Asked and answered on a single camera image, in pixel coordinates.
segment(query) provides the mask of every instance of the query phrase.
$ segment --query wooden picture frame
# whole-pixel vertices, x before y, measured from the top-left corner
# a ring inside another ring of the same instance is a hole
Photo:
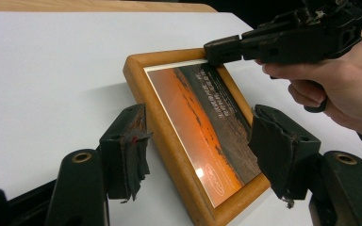
[[[146,104],[148,131],[154,133],[153,140],[159,154],[187,207],[193,223],[210,226],[226,225],[269,188],[269,181],[260,173],[231,197],[214,207],[144,70],[147,67],[204,58],[205,51],[203,49],[133,55],[127,58],[123,73],[137,103]],[[243,117],[251,126],[252,110],[237,85],[224,66],[217,67],[217,71]]]

